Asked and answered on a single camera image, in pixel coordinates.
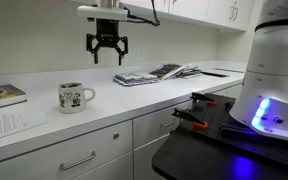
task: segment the white mug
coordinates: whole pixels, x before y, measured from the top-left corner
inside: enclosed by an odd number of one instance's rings
[[[92,91],[93,96],[85,98],[84,91]],[[84,88],[81,83],[61,84],[58,87],[58,95],[60,101],[59,110],[65,114],[77,113],[86,108],[86,103],[95,98],[95,90],[93,88]]]

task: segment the book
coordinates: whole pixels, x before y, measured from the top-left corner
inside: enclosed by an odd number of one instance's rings
[[[13,85],[0,86],[0,107],[25,102],[25,92]]]
[[[123,86],[136,86],[141,84],[160,82],[157,76],[142,72],[117,74],[113,78],[113,81]]]
[[[160,78],[160,80],[166,80],[170,77],[172,77],[175,74],[178,74],[179,72],[186,69],[187,66],[185,65],[178,65],[178,64],[165,64],[156,70],[150,72],[150,74],[153,74]]]
[[[192,77],[196,77],[201,75],[202,71],[198,68],[198,66],[196,67],[192,67],[192,68],[187,68],[184,71],[182,71],[180,74],[177,75],[178,78],[192,78]]]
[[[143,80],[156,80],[158,79],[157,76],[149,74],[149,73],[123,73],[117,74],[115,76],[116,79],[119,79],[124,82],[136,82],[136,81],[143,81]]]

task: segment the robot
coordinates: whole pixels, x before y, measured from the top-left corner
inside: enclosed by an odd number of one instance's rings
[[[127,37],[119,36],[119,22],[130,23],[148,23],[153,26],[159,26],[160,21],[157,19],[154,0],[151,0],[153,7],[153,15],[155,22],[137,17],[131,14],[131,11],[126,7],[122,7],[119,0],[100,0],[93,6],[78,7],[78,15],[85,17],[88,21],[96,21],[97,34],[86,35],[86,50],[94,55],[95,64],[98,64],[98,51],[102,47],[114,48],[119,54],[119,65],[122,64],[122,59],[128,53],[128,39]],[[93,47],[93,41],[97,40],[98,44]],[[124,44],[122,50],[118,43]]]
[[[266,0],[230,115],[255,132],[288,140],[288,0]]]

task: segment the wall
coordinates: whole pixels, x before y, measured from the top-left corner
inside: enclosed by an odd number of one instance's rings
[[[246,32],[219,35],[216,59],[238,62],[248,61],[262,4],[263,0],[254,0],[252,15]]]
[[[95,65],[85,50],[95,24],[77,16],[79,4],[64,0],[0,0],[0,74],[118,66],[115,50],[101,49]],[[120,24],[130,52],[123,66],[213,60],[217,30],[161,21],[159,28]],[[137,60],[137,49],[145,60]]]

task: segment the silver handle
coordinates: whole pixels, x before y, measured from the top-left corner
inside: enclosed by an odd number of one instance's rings
[[[86,158],[86,159],[84,159],[84,160],[82,160],[82,161],[79,161],[79,162],[77,162],[77,163],[74,163],[74,164],[72,164],[72,165],[65,166],[64,163],[62,163],[62,164],[60,165],[60,169],[63,170],[63,171],[66,171],[66,170],[68,170],[68,169],[71,169],[71,168],[73,168],[73,167],[75,167],[75,166],[78,166],[78,165],[80,165],[80,164],[82,164],[82,163],[85,163],[85,162],[87,162],[87,161],[90,161],[90,160],[94,159],[95,156],[96,156],[96,153],[95,153],[95,151],[93,151],[90,157],[88,157],[88,158]]]
[[[162,127],[169,127],[169,126],[172,126],[172,125],[174,125],[175,124],[175,122],[172,122],[172,123],[170,123],[170,124],[161,124],[161,126]]]
[[[233,19],[234,16],[234,6],[231,6],[231,16],[230,16],[230,20]]]
[[[237,19],[237,14],[238,14],[238,8],[234,8],[234,11],[235,9],[236,9],[236,13],[235,13],[235,18],[233,20]]]

